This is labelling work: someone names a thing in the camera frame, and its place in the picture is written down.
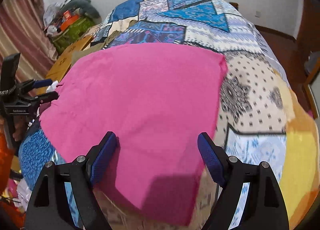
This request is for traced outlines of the striped pink curtain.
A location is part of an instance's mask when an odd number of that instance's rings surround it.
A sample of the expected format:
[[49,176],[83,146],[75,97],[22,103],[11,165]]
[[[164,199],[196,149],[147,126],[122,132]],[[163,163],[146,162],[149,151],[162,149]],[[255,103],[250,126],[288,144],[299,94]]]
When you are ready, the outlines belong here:
[[44,33],[43,0],[1,2],[1,61],[19,53],[19,82],[43,80],[57,59],[57,51]]

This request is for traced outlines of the grey plush toy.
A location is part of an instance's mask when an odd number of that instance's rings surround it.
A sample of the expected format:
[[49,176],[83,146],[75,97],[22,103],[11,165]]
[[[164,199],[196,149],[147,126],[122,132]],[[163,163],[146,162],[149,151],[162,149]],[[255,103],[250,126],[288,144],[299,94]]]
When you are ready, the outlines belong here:
[[67,10],[72,12],[76,9],[80,9],[81,14],[86,14],[92,19],[100,18],[99,12],[87,0],[72,0],[59,10],[59,14],[63,15]]

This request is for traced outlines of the orange box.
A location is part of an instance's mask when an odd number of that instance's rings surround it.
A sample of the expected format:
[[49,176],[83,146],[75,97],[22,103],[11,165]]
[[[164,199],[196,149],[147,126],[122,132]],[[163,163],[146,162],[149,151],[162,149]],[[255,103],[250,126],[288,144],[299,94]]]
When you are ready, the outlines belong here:
[[61,31],[65,31],[70,25],[75,23],[80,16],[78,14],[72,14],[70,10],[66,10],[63,13],[62,23],[60,26]]

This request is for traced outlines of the pink pants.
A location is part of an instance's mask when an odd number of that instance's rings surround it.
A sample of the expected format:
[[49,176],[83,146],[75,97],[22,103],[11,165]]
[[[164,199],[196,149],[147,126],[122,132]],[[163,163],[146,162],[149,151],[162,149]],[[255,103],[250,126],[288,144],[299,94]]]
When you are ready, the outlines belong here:
[[100,50],[70,69],[40,125],[67,162],[114,132],[119,146],[98,188],[122,209],[186,226],[204,169],[197,137],[215,133],[226,73],[225,57],[200,47]]

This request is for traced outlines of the olive green pants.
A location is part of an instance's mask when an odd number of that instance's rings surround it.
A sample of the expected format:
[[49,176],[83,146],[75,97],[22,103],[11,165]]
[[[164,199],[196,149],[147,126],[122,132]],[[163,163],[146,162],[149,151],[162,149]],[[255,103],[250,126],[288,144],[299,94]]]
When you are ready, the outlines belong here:
[[94,46],[90,46],[89,49],[73,52],[72,58],[71,58],[71,67],[74,66],[74,64],[77,61],[79,61],[81,58],[83,58],[91,53],[97,52],[97,51],[103,49],[105,46],[108,46],[120,34],[121,34],[120,31],[114,31],[103,42],[100,42]]

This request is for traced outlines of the green patterned storage bag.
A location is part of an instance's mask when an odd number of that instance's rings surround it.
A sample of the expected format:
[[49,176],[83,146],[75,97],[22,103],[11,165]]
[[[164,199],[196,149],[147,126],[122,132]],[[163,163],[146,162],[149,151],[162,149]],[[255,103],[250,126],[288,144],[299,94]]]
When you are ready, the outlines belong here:
[[50,40],[58,54],[61,55],[69,45],[79,40],[85,32],[94,25],[95,23],[91,18],[82,16],[68,26],[62,33],[52,37]]

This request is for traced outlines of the crumpled white paper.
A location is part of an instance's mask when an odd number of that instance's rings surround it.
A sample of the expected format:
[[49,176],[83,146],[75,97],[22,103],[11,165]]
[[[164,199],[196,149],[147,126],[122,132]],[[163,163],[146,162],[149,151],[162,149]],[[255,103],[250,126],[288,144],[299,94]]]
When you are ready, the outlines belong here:
[[46,89],[46,93],[53,92],[57,88],[58,84],[58,81],[53,81],[53,83]]

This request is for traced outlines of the yellow orange plush blanket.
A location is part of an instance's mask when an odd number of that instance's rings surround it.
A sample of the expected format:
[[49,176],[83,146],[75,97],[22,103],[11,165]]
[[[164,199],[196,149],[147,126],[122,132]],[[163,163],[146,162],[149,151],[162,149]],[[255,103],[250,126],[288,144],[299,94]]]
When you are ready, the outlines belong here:
[[278,74],[276,82],[286,115],[287,137],[280,189],[289,217],[289,228],[294,229],[319,193],[319,134],[314,119]]

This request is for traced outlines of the wooden bedside board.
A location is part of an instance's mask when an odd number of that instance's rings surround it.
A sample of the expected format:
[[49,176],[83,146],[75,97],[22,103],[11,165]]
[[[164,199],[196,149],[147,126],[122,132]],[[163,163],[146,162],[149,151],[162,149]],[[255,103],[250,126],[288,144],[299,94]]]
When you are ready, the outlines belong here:
[[85,49],[92,40],[93,36],[89,35],[68,46],[48,71],[45,79],[60,82],[71,67],[72,54]]

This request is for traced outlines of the wooden bed post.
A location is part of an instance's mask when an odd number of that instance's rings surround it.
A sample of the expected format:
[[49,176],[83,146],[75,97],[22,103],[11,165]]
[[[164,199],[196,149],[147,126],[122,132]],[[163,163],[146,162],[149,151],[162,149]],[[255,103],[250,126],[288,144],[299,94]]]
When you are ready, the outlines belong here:
[[236,2],[229,2],[230,5],[232,5],[236,10],[239,9],[239,4]]

